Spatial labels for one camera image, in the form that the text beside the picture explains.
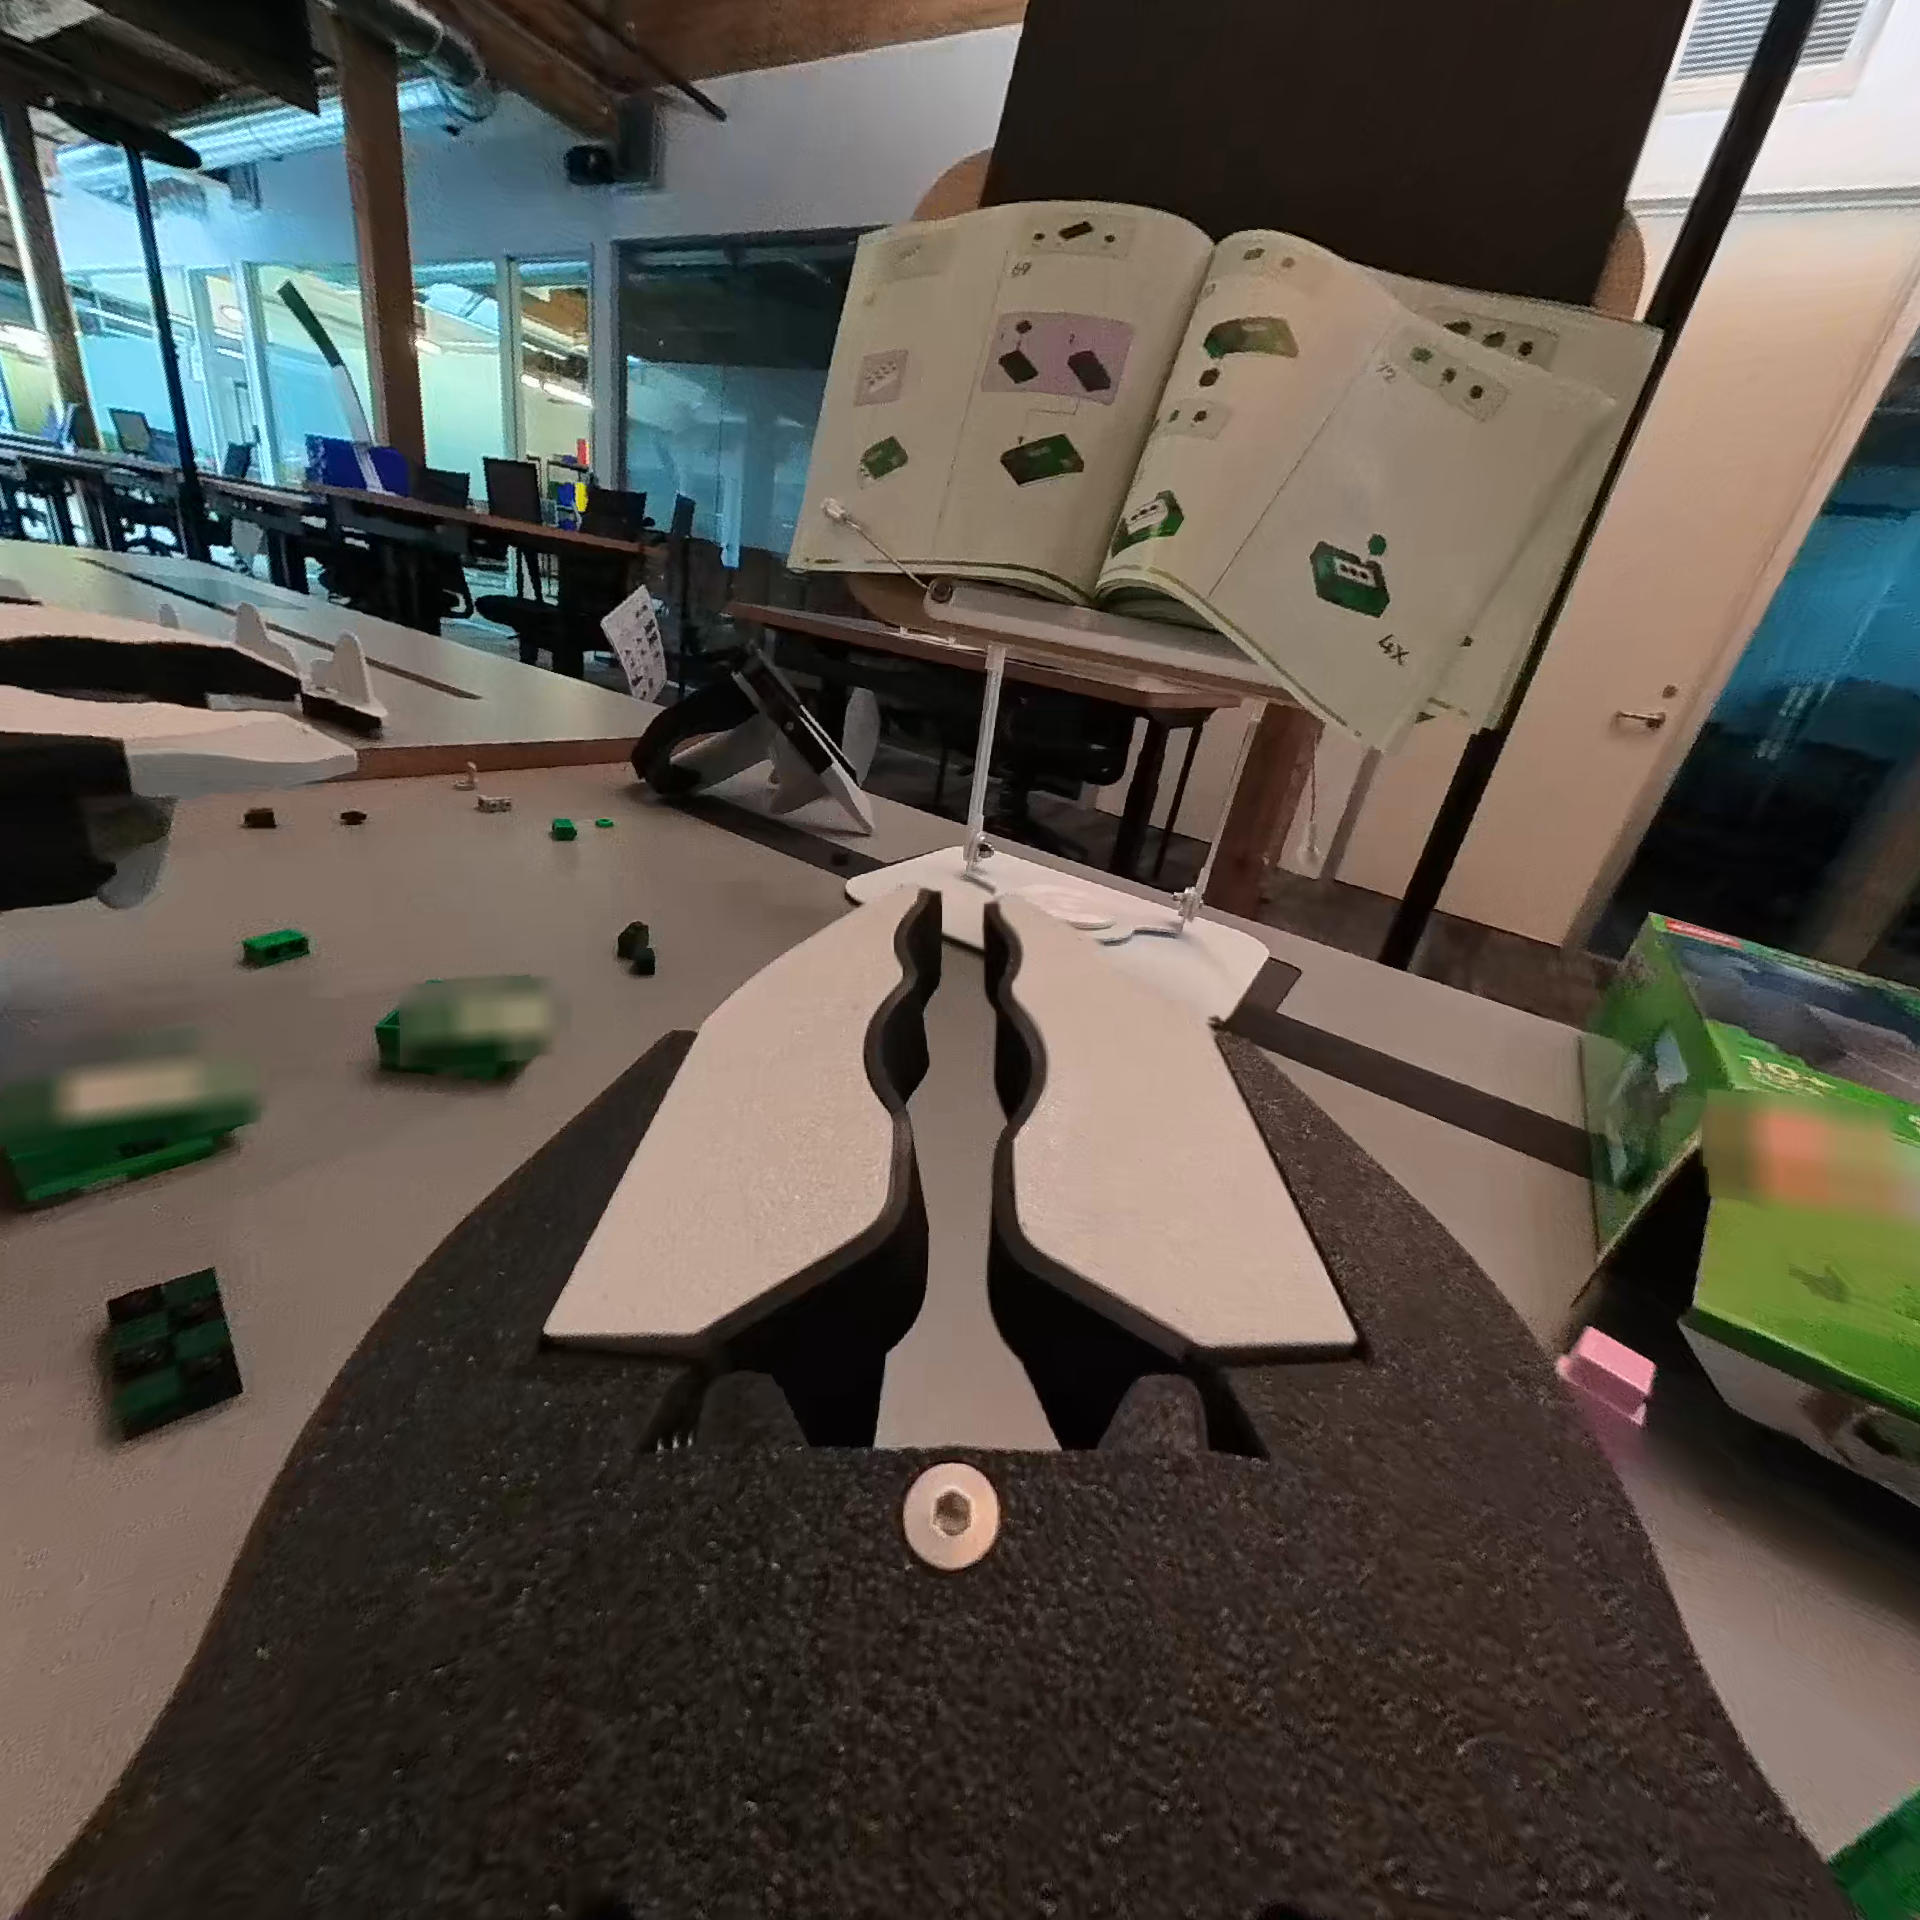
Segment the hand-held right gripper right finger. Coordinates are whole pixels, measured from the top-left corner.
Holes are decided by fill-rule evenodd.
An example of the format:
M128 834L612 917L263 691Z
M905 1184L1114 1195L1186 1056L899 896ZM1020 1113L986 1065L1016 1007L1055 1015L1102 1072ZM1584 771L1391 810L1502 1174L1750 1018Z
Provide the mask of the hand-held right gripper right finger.
M1235 1369L1352 1362L1362 1334L1214 1021L1028 900L988 902L983 975L1005 1113L988 1305L1062 1446L1142 1381L1203 1442L1253 1446Z

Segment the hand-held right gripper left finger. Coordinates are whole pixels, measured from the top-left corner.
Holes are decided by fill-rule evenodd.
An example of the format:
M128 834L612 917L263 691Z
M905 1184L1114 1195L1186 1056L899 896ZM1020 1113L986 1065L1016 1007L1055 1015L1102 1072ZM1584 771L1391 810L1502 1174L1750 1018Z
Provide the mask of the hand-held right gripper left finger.
M869 1446L925 1305L909 1095L944 900L899 886L791 947L702 1018L543 1339L767 1373L812 1446Z

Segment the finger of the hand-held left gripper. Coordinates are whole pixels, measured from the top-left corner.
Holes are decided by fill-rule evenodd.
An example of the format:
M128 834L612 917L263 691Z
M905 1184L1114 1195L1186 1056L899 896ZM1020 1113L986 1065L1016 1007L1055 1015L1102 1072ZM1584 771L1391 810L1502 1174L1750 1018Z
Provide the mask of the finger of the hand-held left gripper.
M5 795L261 794L356 769L356 746L284 712L3 691Z
M5 600L3 686L71 698L299 703L301 668L232 638Z

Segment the green lego face block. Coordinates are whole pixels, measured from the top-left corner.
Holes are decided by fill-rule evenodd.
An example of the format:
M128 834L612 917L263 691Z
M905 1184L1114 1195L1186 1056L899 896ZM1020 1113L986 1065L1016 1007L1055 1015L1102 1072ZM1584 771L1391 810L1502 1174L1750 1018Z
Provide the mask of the green lego face block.
M562 1024L537 975L454 975L407 988L373 1024L378 1064L396 1072L510 1082Z
M3 1072L3 1178L25 1209L211 1160L261 1115L263 1072L184 1033Z

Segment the dark green lego assembly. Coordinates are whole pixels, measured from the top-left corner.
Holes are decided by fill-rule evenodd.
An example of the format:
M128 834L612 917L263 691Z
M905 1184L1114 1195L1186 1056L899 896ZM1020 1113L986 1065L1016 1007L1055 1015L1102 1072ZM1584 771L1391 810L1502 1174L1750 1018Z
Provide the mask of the dark green lego assembly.
M217 1267L108 1302L108 1406L128 1442L245 1394Z

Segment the pink lego pig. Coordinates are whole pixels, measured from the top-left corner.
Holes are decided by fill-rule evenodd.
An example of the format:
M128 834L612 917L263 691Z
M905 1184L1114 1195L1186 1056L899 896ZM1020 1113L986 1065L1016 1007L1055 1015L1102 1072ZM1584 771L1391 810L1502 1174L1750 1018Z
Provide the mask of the pink lego pig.
M1645 1427L1658 1387L1655 1357L1599 1327L1584 1327L1556 1357L1562 1383L1606 1421Z

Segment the green cardboard lego box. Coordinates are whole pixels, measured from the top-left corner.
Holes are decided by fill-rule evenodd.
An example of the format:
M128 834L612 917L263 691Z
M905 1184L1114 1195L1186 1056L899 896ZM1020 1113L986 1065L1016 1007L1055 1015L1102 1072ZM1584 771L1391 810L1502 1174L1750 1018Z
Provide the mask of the green cardboard lego box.
M1589 1029L1597 1269L1918 1506L1918 988L1648 917Z

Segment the open lego instruction booklet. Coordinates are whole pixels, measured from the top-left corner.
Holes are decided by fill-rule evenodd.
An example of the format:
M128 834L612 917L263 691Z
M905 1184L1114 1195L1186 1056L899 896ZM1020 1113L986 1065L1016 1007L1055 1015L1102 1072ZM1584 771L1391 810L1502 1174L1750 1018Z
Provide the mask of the open lego instruction booklet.
M872 230L789 566L1196 627L1397 752L1513 686L1658 337L1140 204Z

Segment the white book stand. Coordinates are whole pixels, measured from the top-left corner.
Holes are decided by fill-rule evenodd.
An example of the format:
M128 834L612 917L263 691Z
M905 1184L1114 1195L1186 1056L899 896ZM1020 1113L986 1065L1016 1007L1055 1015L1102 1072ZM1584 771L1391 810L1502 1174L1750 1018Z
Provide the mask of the white book stand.
M1231 795L1245 755L1245 738L1262 710L1245 704L1245 735ZM1080 940L1118 955L1165 993L1186 1001L1212 1018L1226 1018L1269 963L1269 947L1253 931L1200 912L1196 902L1212 872L1212 847L1196 884L1180 900L1146 900L1114 884L1080 882L1006 851L977 851L977 863L966 863L963 853L930 853L886 870L883 877L939 886L944 895L944 931L966 947L978 944L988 902L1046 911L1056 922L1073 925Z

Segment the brown wooden leg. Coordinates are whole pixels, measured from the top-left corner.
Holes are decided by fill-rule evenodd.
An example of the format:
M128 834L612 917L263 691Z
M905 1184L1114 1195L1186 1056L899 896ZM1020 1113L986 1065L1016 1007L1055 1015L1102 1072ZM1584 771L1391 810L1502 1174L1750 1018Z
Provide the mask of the brown wooden leg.
M1226 820L1212 847L1206 902L1242 918L1262 917L1269 872L1281 863L1307 794L1323 721L1291 703L1269 703L1245 738Z

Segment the white printed card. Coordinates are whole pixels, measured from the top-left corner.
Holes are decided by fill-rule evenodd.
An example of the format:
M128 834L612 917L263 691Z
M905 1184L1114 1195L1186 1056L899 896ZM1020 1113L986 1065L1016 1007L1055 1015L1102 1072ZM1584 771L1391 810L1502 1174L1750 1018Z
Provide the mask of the white printed card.
M628 694L657 704L669 686L669 665L658 604L645 582L624 592L612 612L599 618L599 633L621 672L621 681L628 684Z

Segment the black device with pale grip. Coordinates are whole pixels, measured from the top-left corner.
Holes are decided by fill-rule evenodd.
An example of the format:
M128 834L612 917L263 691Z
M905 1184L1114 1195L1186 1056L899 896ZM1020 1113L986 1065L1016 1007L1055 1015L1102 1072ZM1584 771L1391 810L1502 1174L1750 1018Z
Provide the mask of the black device with pale grip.
M666 704L631 748L631 771L663 801L707 794L752 769L768 771L775 820L828 803L855 834L876 830L855 760L759 646L723 656L713 684Z

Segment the brown wooden pillar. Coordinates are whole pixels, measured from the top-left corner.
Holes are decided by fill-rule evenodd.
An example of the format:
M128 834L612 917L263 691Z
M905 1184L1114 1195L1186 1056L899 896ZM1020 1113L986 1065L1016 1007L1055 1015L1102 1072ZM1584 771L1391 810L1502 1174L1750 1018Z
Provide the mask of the brown wooden pillar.
M358 294L369 360L373 427L410 464L427 460L413 253L398 115L398 59L386 36L333 18L344 168L356 210Z

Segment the black board panel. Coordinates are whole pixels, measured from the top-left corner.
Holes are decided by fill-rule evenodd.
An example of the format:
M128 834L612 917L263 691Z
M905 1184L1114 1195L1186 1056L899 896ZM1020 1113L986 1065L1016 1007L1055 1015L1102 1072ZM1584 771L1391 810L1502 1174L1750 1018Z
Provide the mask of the black board panel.
M1593 305L1690 3L1028 3L983 204Z

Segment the silver ventilation duct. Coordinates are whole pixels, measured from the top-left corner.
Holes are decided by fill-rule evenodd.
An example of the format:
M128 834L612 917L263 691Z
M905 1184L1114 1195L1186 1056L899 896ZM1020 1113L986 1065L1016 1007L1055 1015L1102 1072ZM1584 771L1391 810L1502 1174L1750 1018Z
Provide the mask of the silver ventilation duct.
M316 3L336 25L358 28L388 43L396 59L410 59L410 112L429 109L452 125L476 125L498 106L498 86L467 34L446 25L421 3Z

